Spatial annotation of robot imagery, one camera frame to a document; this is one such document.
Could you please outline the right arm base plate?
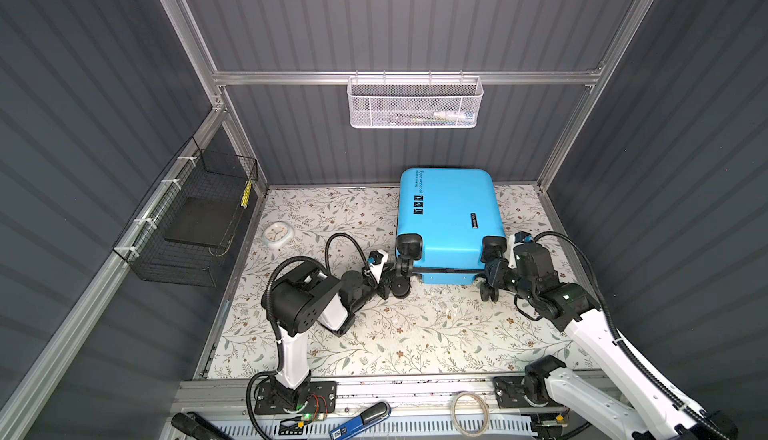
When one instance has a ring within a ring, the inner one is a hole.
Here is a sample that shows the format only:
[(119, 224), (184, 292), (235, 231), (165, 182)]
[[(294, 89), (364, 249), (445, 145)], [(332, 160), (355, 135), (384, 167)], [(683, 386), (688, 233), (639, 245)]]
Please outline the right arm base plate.
[(492, 379), (500, 408), (561, 407), (546, 391), (545, 382), (536, 376), (496, 376)]

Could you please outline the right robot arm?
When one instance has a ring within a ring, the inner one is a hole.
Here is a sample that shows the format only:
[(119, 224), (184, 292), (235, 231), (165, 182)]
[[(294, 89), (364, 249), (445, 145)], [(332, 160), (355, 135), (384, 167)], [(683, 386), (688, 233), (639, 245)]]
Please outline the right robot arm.
[(531, 321), (547, 320), (583, 349), (625, 396), (620, 402), (583, 380), (566, 364), (547, 355), (525, 367), (516, 391), (543, 408), (559, 404), (612, 439), (735, 439), (738, 428), (721, 411), (709, 412), (677, 388), (615, 325), (590, 272), (591, 287), (560, 281), (544, 234), (518, 232), (512, 257), (506, 240), (486, 237), (480, 287), (484, 301), (497, 301), (500, 291), (513, 293), (533, 309)]

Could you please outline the blue hard-shell suitcase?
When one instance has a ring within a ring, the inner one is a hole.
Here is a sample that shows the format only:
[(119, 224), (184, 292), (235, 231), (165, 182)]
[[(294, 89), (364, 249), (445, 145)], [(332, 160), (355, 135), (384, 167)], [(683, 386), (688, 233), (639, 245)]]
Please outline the blue hard-shell suitcase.
[(502, 259), (507, 236), (489, 173), (482, 169), (414, 167), (400, 179), (394, 272), (390, 291), (410, 294), (418, 275), (432, 285), (470, 285)]

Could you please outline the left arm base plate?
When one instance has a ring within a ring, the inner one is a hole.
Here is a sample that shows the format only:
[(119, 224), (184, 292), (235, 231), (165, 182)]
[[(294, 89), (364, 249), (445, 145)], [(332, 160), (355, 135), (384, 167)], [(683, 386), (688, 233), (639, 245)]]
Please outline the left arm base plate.
[(311, 380), (290, 390), (277, 380), (263, 380), (254, 388), (252, 410), (257, 415), (333, 413), (337, 386), (334, 381)]

